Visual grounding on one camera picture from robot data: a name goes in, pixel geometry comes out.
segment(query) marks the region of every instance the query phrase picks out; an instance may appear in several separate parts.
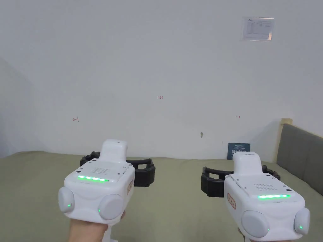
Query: white wall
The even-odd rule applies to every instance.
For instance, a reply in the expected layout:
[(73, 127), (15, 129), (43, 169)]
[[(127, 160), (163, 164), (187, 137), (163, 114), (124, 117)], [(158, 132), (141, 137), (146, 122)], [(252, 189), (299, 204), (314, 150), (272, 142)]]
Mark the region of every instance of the white wall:
[[(0, 155), (88, 154), (117, 138), (129, 156), (225, 158), (228, 142), (248, 142), (271, 161), (282, 117), (323, 135), (322, 9), (1, 1)], [(246, 16), (274, 17), (273, 41), (241, 41)]]

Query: green led light strip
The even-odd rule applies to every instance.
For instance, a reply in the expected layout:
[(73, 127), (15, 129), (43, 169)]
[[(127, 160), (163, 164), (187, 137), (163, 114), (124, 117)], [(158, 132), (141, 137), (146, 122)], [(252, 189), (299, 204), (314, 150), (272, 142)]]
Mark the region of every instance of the green led light strip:
[(290, 197), (290, 195), (283, 194), (283, 195), (262, 195), (262, 196), (258, 196), (258, 198), (261, 198), (261, 199), (266, 199), (266, 198), (281, 198), (281, 197)]
[(91, 176), (78, 176), (78, 178), (84, 178), (84, 179), (95, 180), (95, 181), (109, 181), (107, 179), (91, 177)]

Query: gray cushion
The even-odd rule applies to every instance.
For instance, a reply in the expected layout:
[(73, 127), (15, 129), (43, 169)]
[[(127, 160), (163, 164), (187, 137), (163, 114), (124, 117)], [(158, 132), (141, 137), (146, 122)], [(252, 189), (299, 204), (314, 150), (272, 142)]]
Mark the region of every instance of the gray cushion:
[(307, 182), (323, 195), (323, 138), (293, 125), (284, 124), (277, 154), (277, 164)]
[(323, 195), (323, 138), (315, 137), (307, 157), (304, 181)]

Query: orange label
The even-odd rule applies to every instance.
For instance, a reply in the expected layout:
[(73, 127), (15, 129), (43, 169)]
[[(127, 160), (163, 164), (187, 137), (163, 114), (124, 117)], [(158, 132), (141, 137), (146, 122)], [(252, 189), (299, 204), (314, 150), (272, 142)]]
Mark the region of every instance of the orange label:
[(128, 185), (128, 188), (127, 188), (127, 195), (129, 194), (131, 188), (132, 188), (132, 185), (133, 185), (133, 180), (131, 180), (130, 184)]
[(229, 193), (228, 193), (228, 201), (235, 210), (235, 200), (233, 200), (233, 198), (230, 196)]

